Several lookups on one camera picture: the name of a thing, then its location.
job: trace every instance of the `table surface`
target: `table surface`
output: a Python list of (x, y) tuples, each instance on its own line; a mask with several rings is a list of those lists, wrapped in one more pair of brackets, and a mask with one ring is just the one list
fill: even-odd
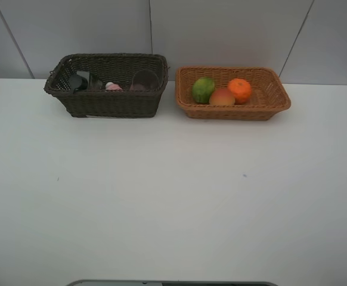
[(0, 79), (0, 286), (81, 279), (347, 285), (347, 86), (267, 122), (75, 119)]

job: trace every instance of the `tan wicker basket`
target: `tan wicker basket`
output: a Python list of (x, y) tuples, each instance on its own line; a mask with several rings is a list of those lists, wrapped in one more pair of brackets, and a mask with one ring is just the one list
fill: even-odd
[[(203, 76), (213, 78), (216, 88), (226, 87), (231, 79), (245, 79), (252, 86), (252, 96), (243, 105), (198, 104), (192, 98), (192, 85)], [(178, 105), (196, 119), (268, 120), (291, 105), (279, 77), (263, 67), (181, 67), (176, 72), (175, 93)]]

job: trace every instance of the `basket rim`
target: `basket rim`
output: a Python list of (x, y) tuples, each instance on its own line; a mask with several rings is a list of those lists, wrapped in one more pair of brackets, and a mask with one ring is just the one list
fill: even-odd
[[(168, 64), (167, 64), (167, 60), (164, 56), (159, 55), (159, 54), (142, 54), (142, 53), (124, 53), (124, 52), (119, 52), (119, 53), (103, 53), (103, 54), (70, 54), (70, 55), (66, 55), (65, 57), (63, 57), (58, 64), (56, 65), (56, 67), (50, 71), (50, 75), (47, 78), (47, 81), (45, 82), (45, 86), (44, 86), (44, 91), (54, 97), (56, 97), (56, 93), (58, 93), (58, 97), (68, 97), (71, 96), (72, 94), (70, 93), (70, 91), (65, 91), (62, 89), (58, 89), (58, 88), (52, 88), (51, 85), (53, 83), (53, 81), (55, 80), (56, 75), (58, 74), (58, 72), (62, 69), (62, 65), (68, 61), (71, 58), (74, 57), (96, 57), (96, 58), (102, 58), (102, 57), (108, 57), (108, 58), (113, 58), (113, 57), (134, 57), (134, 58), (158, 58), (163, 65), (163, 80), (160, 83), (159, 87), (156, 89), (152, 89), (149, 91), (132, 91), (135, 92), (135, 95), (143, 95), (143, 96), (148, 96), (150, 95), (149, 93), (155, 93), (161, 90), (164, 90), (166, 88), (167, 82), (168, 82)], [(84, 90), (84, 91), (77, 91), (74, 93), (74, 96), (76, 95), (87, 95), (87, 94), (92, 94), (92, 93), (98, 93), (101, 95), (107, 94), (110, 95), (111, 94), (122, 94), (124, 92), (130, 92), (130, 91), (104, 91), (104, 90)]]
[[(280, 87), (282, 95), (285, 97), (285, 103), (281, 105), (209, 105), (209, 104), (192, 104), (186, 103), (181, 99), (181, 73), (183, 70), (265, 70), (274, 76), (276, 84)], [(183, 66), (177, 69), (175, 75), (175, 98), (177, 104), (187, 111), (271, 111), (279, 112), (290, 108), (292, 102), (283, 87), (279, 76), (269, 67), (223, 67), (223, 66)]]

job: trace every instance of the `red fruit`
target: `red fruit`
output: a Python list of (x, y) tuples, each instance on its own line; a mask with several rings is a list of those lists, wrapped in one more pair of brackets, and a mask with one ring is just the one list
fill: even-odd
[(233, 92), (227, 88), (216, 89), (209, 99), (210, 105), (233, 105), (236, 99)]

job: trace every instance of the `orange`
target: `orange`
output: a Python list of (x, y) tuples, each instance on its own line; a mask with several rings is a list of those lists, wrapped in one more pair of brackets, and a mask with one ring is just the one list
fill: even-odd
[(231, 80), (228, 83), (228, 89), (233, 92), (234, 97), (236, 98), (236, 104), (246, 103), (252, 94), (250, 83), (244, 79)]

